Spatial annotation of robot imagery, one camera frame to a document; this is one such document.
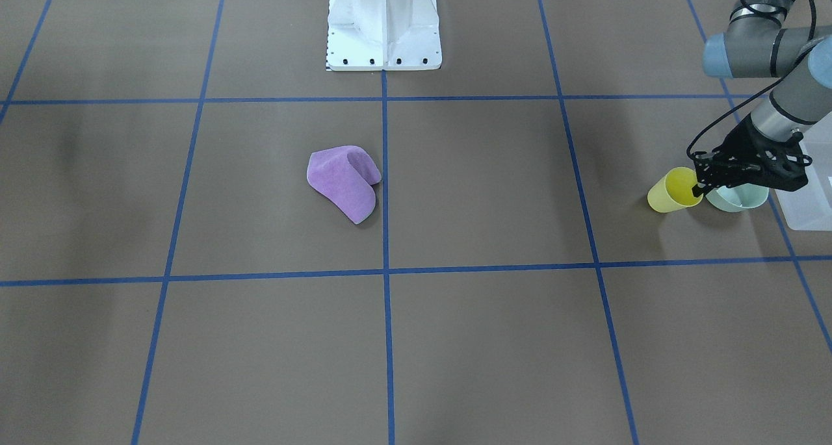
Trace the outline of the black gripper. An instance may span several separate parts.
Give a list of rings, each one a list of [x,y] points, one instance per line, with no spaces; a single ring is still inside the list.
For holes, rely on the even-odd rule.
[[[801,129],[788,129],[786,133],[786,140],[772,140],[746,117],[715,149],[693,152],[695,193],[744,184],[785,192],[805,187],[809,182],[807,169],[813,159],[800,148]]]

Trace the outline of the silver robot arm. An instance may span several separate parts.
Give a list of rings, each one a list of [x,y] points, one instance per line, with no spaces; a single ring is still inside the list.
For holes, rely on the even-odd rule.
[[[692,193],[754,184],[794,192],[808,184],[813,158],[805,133],[830,113],[830,27],[817,23],[815,0],[738,0],[726,30],[705,42],[705,74],[770,79],[757,106],[715,148],[686,149]]]

